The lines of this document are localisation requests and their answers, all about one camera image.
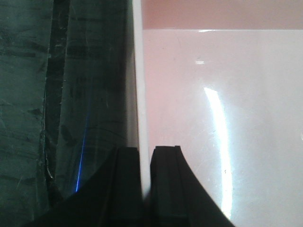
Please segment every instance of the white surface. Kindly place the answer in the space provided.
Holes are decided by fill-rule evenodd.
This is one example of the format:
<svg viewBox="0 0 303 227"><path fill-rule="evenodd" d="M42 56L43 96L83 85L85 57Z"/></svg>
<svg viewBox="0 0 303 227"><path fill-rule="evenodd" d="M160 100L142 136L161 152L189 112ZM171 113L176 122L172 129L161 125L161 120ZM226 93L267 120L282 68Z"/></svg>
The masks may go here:
<svg viewBox="0 0 303 227"><path fill-rule="evenodd" d="M180 145L238 227L303 226L303 31L143 35L150 156Z"/></svg>
<svg viewBox="0 0 303 227"><path fill-rule="evenodd" d="M150 161L148 157L148 128L146 114L145 98L145 76L143 61L143 26L141 1L133 0L134 15L134 57L136 73L136 90L137 90L137 109L138 109L138 134L139 134L139 151L140 151L140 171L143 197L145 198L150 187Z"/></svg>

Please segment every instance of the scratch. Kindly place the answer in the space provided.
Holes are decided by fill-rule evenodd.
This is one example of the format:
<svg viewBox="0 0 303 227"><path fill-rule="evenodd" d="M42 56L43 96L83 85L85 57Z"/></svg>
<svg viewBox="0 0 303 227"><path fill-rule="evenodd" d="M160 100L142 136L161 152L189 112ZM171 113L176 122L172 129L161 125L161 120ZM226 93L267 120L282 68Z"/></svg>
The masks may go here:
<svg viewBox="0 0 303 227"><path fill-rule="evenodd" d="M108 109L107 89L105 90L105 100L106 100L106 107Z"/></svg>
<svg viewBox="0 0 303 227"><path fill-rule="evenodd" d="M2 101L2 102L5 102L7 105L11 105L11 106L13 106L13 104L12 104L12 103L9 103L8 101L4 100L3 98L1 99L1 101Z"/></svg>
<svg viewBox="0 0 303 227"><path fill-rule="evenodd" d="M4 120L2 118L2 109L0 109L0 123L2 124L2 126L6 129L6 125L4 123Z"/></svg>
<svg viewBox="0 0 303 227"><path fill-rule="evenodd" d="M17 184L17 186L16 186L16 189L19 187L19 185L20 185L20 183L21 183L21 181L22 181L22 178L23 178L23 176L20 177L20 180L19 180L19 182L18 182L18 184Z"/></svg>

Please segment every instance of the pink-tinted wall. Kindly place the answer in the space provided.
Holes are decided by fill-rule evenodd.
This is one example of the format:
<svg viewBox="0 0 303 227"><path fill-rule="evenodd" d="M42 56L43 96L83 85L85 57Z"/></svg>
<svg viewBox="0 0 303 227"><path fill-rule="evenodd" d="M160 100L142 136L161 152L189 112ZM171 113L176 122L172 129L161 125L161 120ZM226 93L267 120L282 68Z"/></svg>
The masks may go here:
<svg viewBox="0 0 303 227"><path fill-rule="evenodd" d="M144 29L303 29L301 0L142 0Z"/></svg>

